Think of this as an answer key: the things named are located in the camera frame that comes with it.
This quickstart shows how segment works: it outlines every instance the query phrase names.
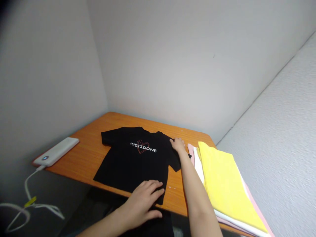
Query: wooden table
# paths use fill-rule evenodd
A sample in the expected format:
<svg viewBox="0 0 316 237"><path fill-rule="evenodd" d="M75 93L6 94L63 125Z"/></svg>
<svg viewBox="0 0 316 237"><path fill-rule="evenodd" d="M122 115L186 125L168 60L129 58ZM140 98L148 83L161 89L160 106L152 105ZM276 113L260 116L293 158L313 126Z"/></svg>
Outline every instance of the wooden table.
<svg viewBox="0 0 316 237"><path fill-rule="evenodd" d="M110 150L109 146L104 146L101 142L101 132L120 127L143 127L149 132L161 131L169 137L181 137L185 143L198 146L198 141L203 141L209 146L216 147L211 137L205 133L179 128L163 123L149 121L128 115L108 112L93 121L89 125L74 133L71 137L78 138L78 143L72 150L63 156L57 163L46 170L60 174L62 176L101 188L116 194L129 197L129 192L119 190L93 180L105 155ZM187 205L183 192L181 170L174 172L169 166L168 182L164 197L164 204L157 205L160 208L187 216ZM232 231L245 236L251 236L230 226L220 223L222 229Z"/></svg>

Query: hand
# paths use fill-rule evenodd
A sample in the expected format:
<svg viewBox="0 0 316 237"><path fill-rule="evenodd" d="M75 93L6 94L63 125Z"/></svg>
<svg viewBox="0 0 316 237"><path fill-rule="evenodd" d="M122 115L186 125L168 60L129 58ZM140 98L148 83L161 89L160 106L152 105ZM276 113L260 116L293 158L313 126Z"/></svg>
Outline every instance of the hand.
<svg viewBox="0 0 316 237"><path fill-rule="evenodd" d="M160 211L148 211L154 202L164 193L164 189L155 191L161 186L162 182L158 182L157 180L143 181L134 190L126 203L117 209L126 225L126 230L134 229L150 219L162 218Z"/></svg>
<svg viewBox="0 0 316 237"><path fill-rule="evenodd" d="M174 141L172 139L170 139L170 143L171 143L173 149L175 149L178 153L182 150L185 151L185 144L181 138L175 138Z"/></svg>

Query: heart graphic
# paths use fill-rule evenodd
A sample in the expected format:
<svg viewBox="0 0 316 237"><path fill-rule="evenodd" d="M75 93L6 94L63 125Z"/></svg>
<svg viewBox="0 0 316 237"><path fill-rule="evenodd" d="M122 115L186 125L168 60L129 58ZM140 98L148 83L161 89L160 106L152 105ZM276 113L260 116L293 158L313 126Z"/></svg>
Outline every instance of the heart graphic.
<svg viewBox="0 0 316 237"><path fill-rule="evenodd" d="M141 146L147 145L146 147L149 147L149 143L148 143L148 142L143 143L142 140L138 140L138 141L137 141L137 145L141 145ZM140 154L142 154L144 151L146 151L146 149L142 149L142 148L140 148L140 147L137 147L137 150L138 150L138 152L139 152Z"/></svg>

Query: black t-shirt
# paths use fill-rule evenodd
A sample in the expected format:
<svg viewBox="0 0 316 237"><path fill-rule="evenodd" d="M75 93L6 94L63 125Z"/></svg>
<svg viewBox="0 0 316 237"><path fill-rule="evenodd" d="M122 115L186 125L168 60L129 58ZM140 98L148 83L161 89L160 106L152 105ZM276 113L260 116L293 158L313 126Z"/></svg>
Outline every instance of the black t-shirt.
<svg viewBox="0 0 316 237"><path fill-rule="evenodd" d="M142 127L122 127L101 133L102 143L111 149L105 156L94 180L132 193L144 180L158 180L166 190L168 166L181 168L170 137L158 131L150 133ZM163 204L164 195L157 202Z"/></svg>

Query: floor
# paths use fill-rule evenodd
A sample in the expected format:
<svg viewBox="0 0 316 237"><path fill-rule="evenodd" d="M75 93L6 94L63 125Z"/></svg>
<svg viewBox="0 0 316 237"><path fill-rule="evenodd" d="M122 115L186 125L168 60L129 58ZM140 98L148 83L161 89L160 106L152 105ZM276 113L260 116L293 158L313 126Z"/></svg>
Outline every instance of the floor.
<svg viewBox="0 0 316 237"><path fill-rule="evenodd" d="M111 210L113 204L124 202L125 199L122 196L104 190L91 188L86 198L62 229L59 237L73 237L79 234L85 228L102 219ZM171 221L175 237L191 236L189 219L187 217L171 213ZM239 237L239 235L225 230L222 233L224 237Z"/></svg>

